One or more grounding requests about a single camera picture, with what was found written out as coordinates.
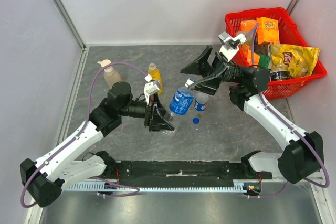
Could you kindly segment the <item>white blue pocari cap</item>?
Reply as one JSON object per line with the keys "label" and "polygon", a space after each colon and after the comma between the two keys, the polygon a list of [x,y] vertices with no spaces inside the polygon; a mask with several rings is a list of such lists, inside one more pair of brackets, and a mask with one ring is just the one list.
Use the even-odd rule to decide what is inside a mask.
{"label": "white blue pocari cap", "polygon": [[185,87],[188,89],[191,85],[193,85],[195,83],[195,80],[192,78],[188,78],[186,83],[185,83]]}

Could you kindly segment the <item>clear blue label bottle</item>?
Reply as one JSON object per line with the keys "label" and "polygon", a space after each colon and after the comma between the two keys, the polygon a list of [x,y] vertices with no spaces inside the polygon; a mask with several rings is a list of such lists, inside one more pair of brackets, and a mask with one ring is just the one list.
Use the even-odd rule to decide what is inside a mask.
{"label": "clear blue label bottle", "polygon": [[208,101],[209,101],[209,96],[207,94],[201,93],[201,92],[195,93],[194,107],[197,111],[200,111],[200,112],[205,111]]}

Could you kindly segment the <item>crushed clear water bottle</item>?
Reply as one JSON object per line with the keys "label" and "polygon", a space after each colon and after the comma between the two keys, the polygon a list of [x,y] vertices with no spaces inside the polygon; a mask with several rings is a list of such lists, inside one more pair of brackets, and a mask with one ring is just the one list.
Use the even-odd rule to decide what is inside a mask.
{"label": "crushed clear water bottle", "polygon": [[173,132],[163,131],[165,135],[175,135],[187,126],[187,112],[194,101],[193,91],[188,90],[185,84],[179,87],[173,95],[167,113],[175,127]]}

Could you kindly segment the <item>yellow juice bottle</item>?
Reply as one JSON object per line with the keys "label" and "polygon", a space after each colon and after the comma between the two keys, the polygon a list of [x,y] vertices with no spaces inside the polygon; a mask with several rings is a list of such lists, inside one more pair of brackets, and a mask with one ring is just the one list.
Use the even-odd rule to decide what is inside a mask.
{"label": "yellow juice bottle", "polygon": [[153,80],[157,80],[160,84],[160,90],[158,91],[158,94],[162,93],[163,86],[162,86],[162,79],[159,69],[157,68],[155,63],[150,63],[148,68],[148,74],[151,75]]}

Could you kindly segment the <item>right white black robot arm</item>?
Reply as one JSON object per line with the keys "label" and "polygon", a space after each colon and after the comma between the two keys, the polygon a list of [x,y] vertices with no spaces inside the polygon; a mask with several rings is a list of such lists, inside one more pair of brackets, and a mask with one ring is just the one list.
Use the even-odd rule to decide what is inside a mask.
{"label": "right white black robot arm", "polygon": [[323,139],[319,133],[308,133],[292,123],[268,102],[263,91],[268,88],[270,73],[263,68],[230,62],[221,52],[208,63],[211,52],[212,47],[207,46],[199,57],[181,69],[183,74],[202,76],[190,89],[214,95],[221,83],[231,82],[232,104],[253,117],[283,150],[281,154],[253,154],[241,164],[241,174],[251,179],[259,171],[279,172],[288,182],[296,184],[321,170],[325,178],[323,187],[327,187],[329,175],[324,164]]}

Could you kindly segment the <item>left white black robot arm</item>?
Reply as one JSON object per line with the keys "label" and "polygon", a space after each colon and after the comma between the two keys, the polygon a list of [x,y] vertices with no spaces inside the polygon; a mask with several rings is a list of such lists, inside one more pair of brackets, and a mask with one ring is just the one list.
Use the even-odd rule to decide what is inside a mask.
{"label": "left white black robot arm", "polygon": [[105,151],[79,164],[72,161],[94,143],[102,140],[128,116],[144,120],[149,131],[175,130],[169,114],[160,103],[158,81],[144,86],[144,101],[134,100],[131,86],[117,82],[108,91],[107,97],[93,110],[84,122],[66,140],[35,161],[27,158],[20,164],[20,175],[24,186],[21,200],[29,193],[35,204],[46,207],[52,204],[63,190],[87,178],[102,176],[110,178],[115,174],[115,160]]}

